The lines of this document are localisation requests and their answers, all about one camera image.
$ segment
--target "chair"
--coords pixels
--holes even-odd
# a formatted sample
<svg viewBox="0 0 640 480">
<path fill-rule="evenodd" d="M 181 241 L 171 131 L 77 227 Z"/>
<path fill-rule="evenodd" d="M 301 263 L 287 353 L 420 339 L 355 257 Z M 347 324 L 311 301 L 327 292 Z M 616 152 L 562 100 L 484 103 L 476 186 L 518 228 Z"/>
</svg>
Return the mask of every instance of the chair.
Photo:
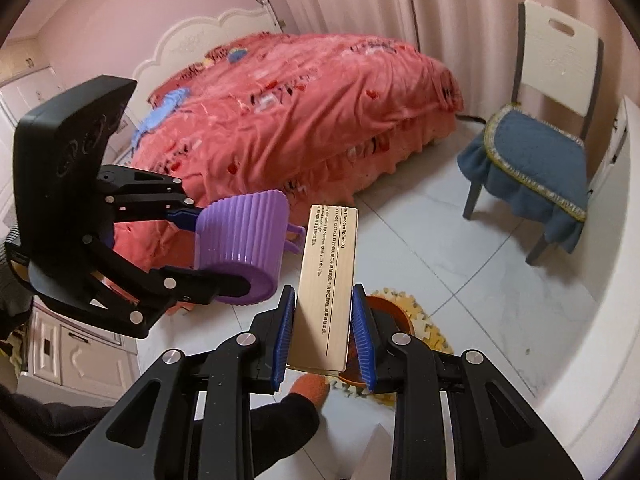
<svg viewBox="0 0 640 480">
<path fill-rule="evenodd" d="M 518 6 L 518 22 L 511 103 L 458 155 L 458 166 L 471 181 L 465 219 L 471 219 L 484 186 L 508 202 L 515 215 L 544 224 L 526 258 L 530 265 L 550 243 L 571 253 L 580 238 L 588 192 L 584 139 L 598 95 L 604 44 L 591 27 L 530 0 Z M 524 113 L 518 104 L 520 83 L 580 115 L 580 138 Z"/>
</svg>

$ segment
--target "ribbed purple cup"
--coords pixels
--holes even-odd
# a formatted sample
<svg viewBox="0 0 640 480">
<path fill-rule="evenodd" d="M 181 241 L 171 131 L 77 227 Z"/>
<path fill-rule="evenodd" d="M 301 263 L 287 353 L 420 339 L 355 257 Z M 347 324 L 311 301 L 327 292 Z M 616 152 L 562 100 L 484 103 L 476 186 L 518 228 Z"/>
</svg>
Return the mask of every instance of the ribbed purple cup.
<svg viewBox="0 0 640 480">
<path fill-rule="evenodd" d="M 305 229 L 288 223 L 289 202 L 276 189 L 214 202 L 196 222 L 195 268 L 243 276 L 251 290 L 223 303 L 245 305 L 270 298 L 278 288 L 282 251 L 302 252 Z M 298 234 L 296 243 L 287 231 Z"/>
</svg>

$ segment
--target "yellow rug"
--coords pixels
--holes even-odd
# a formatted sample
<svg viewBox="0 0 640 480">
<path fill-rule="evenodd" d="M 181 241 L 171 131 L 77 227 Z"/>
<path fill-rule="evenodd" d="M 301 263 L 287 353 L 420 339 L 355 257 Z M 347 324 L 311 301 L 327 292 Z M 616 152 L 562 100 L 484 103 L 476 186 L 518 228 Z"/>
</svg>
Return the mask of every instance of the yellow rug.
<svg viewBox="0 0 640 480">
<path fill-rule="evenodd" d="M 447 343 L 447 339 L 442 335 L 442 332 L 433 321 L 431 321 L 431 318 L 425 314 L 413 296 L 386 287 L 383 288 L 382 291 L 376 290 L 371 295 L 389 300 L 401 308 L 411 319 L 415 336 L 422 339 L 429 348 L 445 354 L 453 354 L 453 349 L 449 343 Z M 332 388 L 342 390 L 349 397 L 372 397 L 375 401 L 390 408 L 396 405 L 396 394 L 371 394 L 366 388 L 356 388 L 350 384 L 343 383 L 335 377 L 329 378 L 329 384 Z"/>
</svg>

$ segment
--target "cup handle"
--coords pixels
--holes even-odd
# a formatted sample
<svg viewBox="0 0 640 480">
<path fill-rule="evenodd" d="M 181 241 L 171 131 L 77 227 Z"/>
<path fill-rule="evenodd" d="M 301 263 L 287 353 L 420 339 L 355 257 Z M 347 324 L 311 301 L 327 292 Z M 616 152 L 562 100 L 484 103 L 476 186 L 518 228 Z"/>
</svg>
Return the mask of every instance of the cup handle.
<svg viewBox="0 0 640 480">
<path fill-rule="evenodd" d="M 285 240 L 284 249 L 290 253 L 300 254 L 305 250 L 306 229 L 299 225 L 287 224 L 287 231 L 297 236 L 294 241 Z"/>
</svg>

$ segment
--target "chair backrest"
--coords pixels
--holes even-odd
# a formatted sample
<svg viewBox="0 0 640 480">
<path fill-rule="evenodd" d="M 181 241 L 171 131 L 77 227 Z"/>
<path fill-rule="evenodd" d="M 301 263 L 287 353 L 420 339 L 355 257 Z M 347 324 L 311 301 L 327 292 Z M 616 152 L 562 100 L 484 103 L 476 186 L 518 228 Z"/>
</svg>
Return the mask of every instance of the chair backrest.
<svg viewBox="0 0 640 480">
<path fill-rule="evenodd" d="M 535 88 L 584 118 L 583 139 L 600 86 L 602 40 L 589 25 L 532 0 L 519 5 L 518 18 L 511 100 L 517 102 L 520 83 Z"/>
</svg>

